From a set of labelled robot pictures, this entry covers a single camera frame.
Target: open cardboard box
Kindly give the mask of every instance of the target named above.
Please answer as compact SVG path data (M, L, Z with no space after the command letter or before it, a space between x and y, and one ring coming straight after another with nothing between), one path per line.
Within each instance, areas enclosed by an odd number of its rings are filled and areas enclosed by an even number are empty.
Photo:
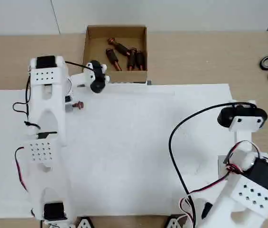
M115 38L118 43L126 46L137 48L144 53L145 70L139 71L135 66L133 71L128 71L128 58L109 45L107 39ZM119 60L122 71L116 71L114 66L109 62L105 50L114 49ZM91 60L97 60L101 64L107 65L106 74L111 77L111 82L139 82L147 81L147 28L145 26L105 26L95 25L88 26L86 30L83 64L86 65Z

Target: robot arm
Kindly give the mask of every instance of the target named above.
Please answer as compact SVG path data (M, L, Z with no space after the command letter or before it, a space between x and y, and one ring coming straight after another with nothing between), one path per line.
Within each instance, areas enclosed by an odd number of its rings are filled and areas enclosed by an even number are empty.
M215 228L219 224L230 228L259 228L268 219L268 154L251 143L251 133L258 131L266 119L265 111L258 108L238 105L222 109L218 123L235 134L234 150L226 156L224 164L235 164L242 173L228 176L213 205L205 199L194 200L197 228ZM236 211L243 213L232 216ZM183 228L190 226L187 220Z
M28 140L24 153L28 160L26 189L36 219L62 226L76 218L71 185L62 162L61 148L66 146L65 103L72 101L72 87L82 86L100 93L110 77L105 75L106 65L91 61L83 73L69 76L66 62L61 56L33 58L29 65L30 99ZM42 132L39 126L44 115L56 118L57 131Z

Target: white foam board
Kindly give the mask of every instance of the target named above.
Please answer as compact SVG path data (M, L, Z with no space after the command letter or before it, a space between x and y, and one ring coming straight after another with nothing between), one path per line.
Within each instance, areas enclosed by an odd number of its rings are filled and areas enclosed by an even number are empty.
M74 93L84 109L67 114L68 146L62 153L77 214L179 213L184 191L169 157L169 135L192 113L230 101L229 86L107 85L100 94L87 88ZM14 161L15 149L25 140L26 117L11 106L23 98L23 90L0 90L0 218L31 216ZM190 120L173 139L175 159L189 190L218 178L217 156L234 143L234 134L217 123L219 111ZM50 128L51 122L40 125ZM25 169L20 152L19 162ZM214 201L222 187L201 196Z

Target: table surface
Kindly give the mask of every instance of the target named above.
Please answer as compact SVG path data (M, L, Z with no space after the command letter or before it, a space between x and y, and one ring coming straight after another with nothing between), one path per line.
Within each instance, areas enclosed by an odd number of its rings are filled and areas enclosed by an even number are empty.
M32 57L62 55L81 63L84 34L0 37L0 89L23 89ZM148 33L148 79L153 84L230 84L234 99L255 99L268 113L268 72L259 60L268 55L268 32L169 32ZM81 72L69 66L70 74ZM253 134L268 152L268 121ZM160 228L164 216L93 217L102 228ZM0 227L36 228L33 219L0 219Z

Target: screw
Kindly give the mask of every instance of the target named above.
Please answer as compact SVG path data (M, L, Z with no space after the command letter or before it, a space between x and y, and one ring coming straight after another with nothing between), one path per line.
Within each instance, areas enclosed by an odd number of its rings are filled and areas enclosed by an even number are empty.
M78 101L77 103L73 104L72 107L82 109L83 108L83 102Z

